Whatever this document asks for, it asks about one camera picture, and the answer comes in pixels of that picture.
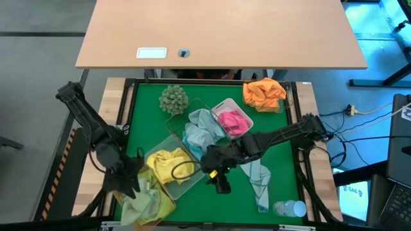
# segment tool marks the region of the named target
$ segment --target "spiky ball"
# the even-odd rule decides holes
[[[168,86],[159,98],[160,107],[172,116],[183,113],[188,107],[188,97],[183,88],[178,85]]]

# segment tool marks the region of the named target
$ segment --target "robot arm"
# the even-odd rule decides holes
[[[100,164],[107,169],[103,183],[105,191],[117,190],[131,198],[139,192],[137,174],[144,165],[144,157],[125,154],[127,137],[118,128],[108,125],[85,100],[82,86],[69,82],[58,90],[56,98],[65,103],[83,127],[90,151],[96,151]]]
[[[233,141],[232,146],[209,146],[207,153],[201,158],[200,164],[202,171],[210,176],[207,183],[214,184],[217,193],[229,194],[231,187],[225,174],[231,168],[261,158],[269,147],[282,142],[294,140],[298,148],[308,150],[314,147],[314,141],[324,138],[330,139],[332,136],[328,135],[320,118],[307,114],[301,122],[273,132],[247,133],[237,141]],[[318,205],[325,219],[330,223],[339,223],[339,220],[326,208],[314,188],[307,181],[300,165],[297,164],[295,168],[297,177],[306,188],[311,200]]]

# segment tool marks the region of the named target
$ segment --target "gray floor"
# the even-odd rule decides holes
[[[384,0],[394,23],[405,16],[396,1]],[[86,31],[95,0],[2,0],[0,31]],[[385,14],[376,4],[345,3],[344,8],[355,33],[390,33]],[[407,39],[411,26],[400,35]],[[351,78],[384,79],[407,61],[394,40],[359,40],[369,64],[365,71],[289,71],[287,80],[313,82],[321,113],[343,109],[347,104],[361,111],[372,110],[392,101],[395,93],[411,90],[358,89],[347,86]],[[58,134],[67,109],[54,95],[67,81],[79,79],[74,68],[82,38],[0,37],[0,135],[25,144],[21,151],[0,149],[0,223],[27,221],[32,218],[37,198],[47,174]],[[106,79],[142,77],[139,70],[91,71],[85,94],[98,109]],[[346,118],[344,128],[352,127],[387,112]],[[337,127],[338,116],[325,122]],[[352,133],[347,139],[389,134],[389,119],[377,126]],[[387,140],[357,142],[368,163],[387,158]],[[338,142],[328,145],[331,155],[342,151]],[[344,168],[365,164],[348,145]]]

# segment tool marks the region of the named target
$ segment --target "wire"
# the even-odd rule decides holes
[[[382,121],[384,121],[384,120],[386,120],[386,119],[388,119],[388,118],[396,115],[397,113],[401,112],[404,108],[406,108],[406,107],[408,107],[408,106],[410,106],[410,105],[411,105],[411,103],[409,103],[409,104],[401,107],[400,109],[398,109],[398,110],[396,110],[395,112],[391,113],[391,115],[389,115],[389,116],[387,116],[387,117],[385,117],[385,118],[383,118],[383,119],[380,119],[379,121],[376,121],[375,123],[372,123],[372,124],[370,124],[370,125],[368,125],[368,126],[365,126],[365,127],[359,128],[359,129],[352,130],[352,131],[350,131],[350,132],[341,133],[340,135],[347,135],[347,134],[349,134],[349,133],[357,132],[357,131],[362,130],[362,129],[364,129],[364,128],[368,128],[368,127],[370,127],[370,126],[374,126],[374,125],[376,125],[376,124],[378,124],[378,123],[380,123],[380,122],[382,122]]]
[[[357,149],[357,146],[355,146],[355,144],[353,144],[352,142],[348,142],[349,144],[353,145],[355,148],[355,152],[357,152],[358,157],[362,160],[362,162],[364,162],[364,164],[366,164],[367,166],[369,166],[375,173],[379,174],[378,171],[370,164],[368,164],[360,155],[360,152]]]
[[[105,174],[105,171],[102,170],[101,168],[99,168],[99,167],[97,166],[97,164],[94,162],[94,160],[92,159],[91,149],[90,149],[90,148],[89,148],[89,158],[90,158],[90,160],[91,160],[91,164],[97,169],[97,171]]]
[[[389,105],[391,105],[391,104],[392,104],[392,103],[387,103],[386,105],[384,105],[384,106],[382,106],[382,107],[379,107],[379,108],[377,108],[377,109],[375,109],[375,110],[372,110],[372,111],[369,111],[369,112],[356,112],[356,114],[360,114],[360,115],[371,114],[371,113],[377,112],[377,111],[379,111],[379,110],[381,110],[381,109],[383,109],[383,108],[385,108],[385,107],[387,107],[387,106],[389,106]]]
[[[366,121],[366,122],[364,122],[364,123],[362,123],[362,124],[355,125],[355,126],[352,127],[352,128],[347,128],[347,129],[341,131],[340,133],[346,132],[346,131],[348,131],[348,130],[352,130],[352,129],[354,129],[354,128],[356,128],[356,127],[359,127],[359,126],[363,126],[363,125],[365,125],[365,124],[367,124],[367,123],[371,123],[371,122],[373,122],[373,121],[375,121],[375,120],[377,120],[377,119],[379,119],[379,118],[381,118],[381,117],[384,117],[384,116],[389,115],[390,113],[391,113],[391,112],[388,112],[387,114],[380,115],[380,116],[378,116],[378,117],[375,118],[375,119],[372,119],[372,120],[370,120],[370,121]]]
[[[340,132],[341,128],[344,126],[344,123],[345,123],[345,116],[344,116],[344,113],[343,113],[342,114],[342,124],[341,124],[340,128],[337,129],[337,132]]]
[[[325,123],[325,122],[323,122],[323,123],[324,123],[325,125],[329,126],[332,130],[335,131],[335,129],[334,129],[333,127],[331,127],[330,125],[328,125],[328,124]],[[330,162],[332,162],[332,161],[333,161],[335,158],[337,158],[337,157],[340,157],[340,156],[343,156],[343,157],[342,157],[342,160],[341,160],[341,162],[340,162],[339,164],[337,164],[337,165],[335,165],[335,166],[331,166],[331,168],[340,167],[340,166],[342,165],[342,163],[344,163],[345,159],[347,158],[347,148],[346,148],[346,146],[345,146],[345,143],[348,142],[349,144],[351,144],[351,145],[354,146],[355,152],[357,152],[357,155],[358,155],[358,157],[361,159],[361,161],[364,162],[364,164],[366,164],[367,166],[370,166],[371,169],[378,174],[378,171],[377,171],[374,167],[372,167],[370,164],[368,164],[368,163],[362,158],[362,156],[360,155],[360,152],[358,151],[358,149],[357,149],[357,147],[355,146],[355,144],[353,144],[352,141],[347,141],[347,139],[346,139],[342,134],[340,134],[340,135],[341,135],[341,137],[339,137],[339,136],[337,136],[337,135],[336,135],[336,137],[340,139],[340,142],[342,143],[342,145],[343,145],[343,147],[344,147],[344,152],[341,152],[341,153],[339,153],[338,155],[335,155],[334,157],[332,157]]]
[[[332,113],[328,113],[328,114],[319,114],[319,116],[333,116],[333,115],[338,115],[338,114],[340,114],[340,113],[343,113],[344,111],[342,111],[342,112],[332,112]]]
[[[329,152],[325,148],[321,148],[321,147],[318,147],[318,146],[314,146],[314,148],[318,148],[318,149],[324,151],[325,153],[327,153],[328,154],[328,159],[331,160],[331,155],[329,154]]]
[[[189,163],[200,164],[200,162],[194,161],[194,160],[187,160],[187,161],[180,162],[180,163],[178,163],[176,166],[174,166],[173,169],[171,170],[171,177],[173,177],[173,178],[176,179],[176,180],[185,180],[185,179],[188,179],[188,178],[194,176],[194,175],[197,174],[199,171],[201,171],[201,167],[200,167],[200,168],[198,168],[196,171],[194,171],[193,173],[191,173],[191,174],[188,175],[188,176],[176,177],[176,176],[174,175],[174,171],[175,171],[179,166],[181,166],[181,165],[183,165],[183,164],[189,164]]]
[[[344,142],[354,142],[354,141],[364,141],[367,139],[384,139],[384,138],[411,138],[411,135],[386,135],[382,137],[366,137],[366,138],[358,138],[358,139],[353,139],[353,140],[344,141]]]

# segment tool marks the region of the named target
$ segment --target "light wooden desk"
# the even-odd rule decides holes
[[[139,47],[166,47],[137,59]],[[178,50],[188,48],[181,58]],[[365,69],[340,0],[98,0],[76,66]]]
[[[123,94],[124,83],[124,78],[109,78],[107,80],[103,99],[100,105],[99,115],[101,115],[108,124],[116,124],[121,96]],[[127,97],[125,107],[127,111],[125,111],[123,114],[123,121],[127,120],[128,105],[130,104],[131,92],[132,88],[129,88],[129,97]],[[297,92],[301,114],[310,112],[313,114],[318,114],[317,103],[315,102],[314,91],[311,83],[297,82]],[[288,97],[292,99],[291,92],[288,93]],[[291,113],[293,122],[297,122],[297,116],[294,107],[291,108]],[[318,142],[317,146],[326,148],[326,145],[322,142]],[[337,191],[334,185],[333,174],[331,172],[328,155],[322,150],[314,149],[310,154],[310,162],[317,194],[320,196],[326,207],[333,213],[333,215],[340,221],[342,221]],[[87,156],[82,179],[76,197],[76,202],[73,209],[73,215],[77,215],[84,210],[88,203],[90,203],[90,201],[97,195],[98,191],[101,189],[102,183],[103,174],[94,169]],[[311,200],[306,191],[304,196],[306,198],[306,204],[308,208],[308,219],[310,221],[313,221],[314,217]],[[108,214],[110,199],[111,195],[108,196],[106,200],[104,210],[105,213],[103,213],[105,215]]]

